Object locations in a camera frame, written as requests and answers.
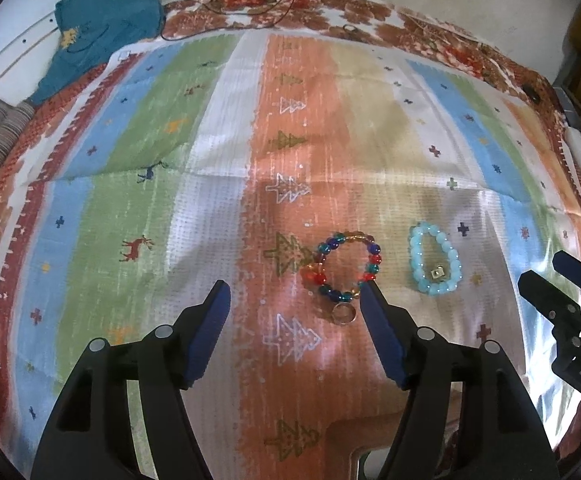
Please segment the striped colourful blanket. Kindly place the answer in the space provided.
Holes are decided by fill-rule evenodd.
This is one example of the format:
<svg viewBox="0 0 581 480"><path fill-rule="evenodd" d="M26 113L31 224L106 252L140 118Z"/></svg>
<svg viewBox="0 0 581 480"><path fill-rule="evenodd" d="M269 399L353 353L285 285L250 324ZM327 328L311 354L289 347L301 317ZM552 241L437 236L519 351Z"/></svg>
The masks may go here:
<svg viewBox="0 0 581 480"><path fill-rule="evenodd" d="M397 49L241 32L115 55L22 141L0 211L0 445L24 474L86 344L138 340L232 289L184 401L219 479L341 479L329 448L405 397L362 320L330 322L316 247L363 232L387 299L447 340L499 341L557 443L578 393L516 289L581 258L543 116Z"/></svg>

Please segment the white headboard with ornament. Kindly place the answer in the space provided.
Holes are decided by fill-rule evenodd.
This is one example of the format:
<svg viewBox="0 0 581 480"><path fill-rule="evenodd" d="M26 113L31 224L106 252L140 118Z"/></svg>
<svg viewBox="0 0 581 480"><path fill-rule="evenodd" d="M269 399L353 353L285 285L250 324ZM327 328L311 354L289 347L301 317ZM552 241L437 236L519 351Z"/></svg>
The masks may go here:
<svg viewBox="0 0 581 480"><path fill-rule="evenodd" d="M17 105L36 91L59 43L53 13L44 15L0 51L0 99Z"/></svg>

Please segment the small gold square charm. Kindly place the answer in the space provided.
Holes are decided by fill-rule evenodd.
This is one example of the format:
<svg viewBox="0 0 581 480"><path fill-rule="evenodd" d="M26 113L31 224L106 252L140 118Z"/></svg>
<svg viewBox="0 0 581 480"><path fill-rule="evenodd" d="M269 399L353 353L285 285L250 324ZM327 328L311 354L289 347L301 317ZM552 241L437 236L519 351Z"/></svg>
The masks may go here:
<svg viewBox="0 0 581 480"><path fill-rule="evenodd" d="M438 264L438 266L434 266L430 270L430 278L434 282L442 282L447 278L447 271L444 269L444 266Z"/></svg>

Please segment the teal blue garment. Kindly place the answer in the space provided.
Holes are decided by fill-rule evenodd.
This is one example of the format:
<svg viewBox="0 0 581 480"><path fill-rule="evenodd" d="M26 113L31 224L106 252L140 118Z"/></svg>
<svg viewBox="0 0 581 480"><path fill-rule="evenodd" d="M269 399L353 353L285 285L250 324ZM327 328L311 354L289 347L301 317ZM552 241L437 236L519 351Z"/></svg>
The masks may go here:
<svg viewBox="0 0 581 480"><path fill-rule="evenodd" d="M164 24L161 0L60 0L55 6L59 46L29 101L39 106L106 63L117 50L154 38Z"/></svg>

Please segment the silver metal tin box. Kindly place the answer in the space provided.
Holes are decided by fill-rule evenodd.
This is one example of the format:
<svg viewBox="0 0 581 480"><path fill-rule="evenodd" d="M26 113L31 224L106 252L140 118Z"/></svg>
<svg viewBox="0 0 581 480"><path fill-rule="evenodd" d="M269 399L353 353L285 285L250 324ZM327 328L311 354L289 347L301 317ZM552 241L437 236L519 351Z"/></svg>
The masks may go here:
<svg viewBox="0 0 581 480"><path fill-rule="evenodd" d="M435 468L434 479L442 479L450 474L450 469L455 457L456 443L450 439L444 445L443 451L439 457L437 468ZM361 455L357 463L356 479L359 480L377 480L383 464L388 457L389 448L379 448L371 450Z"/></svg>

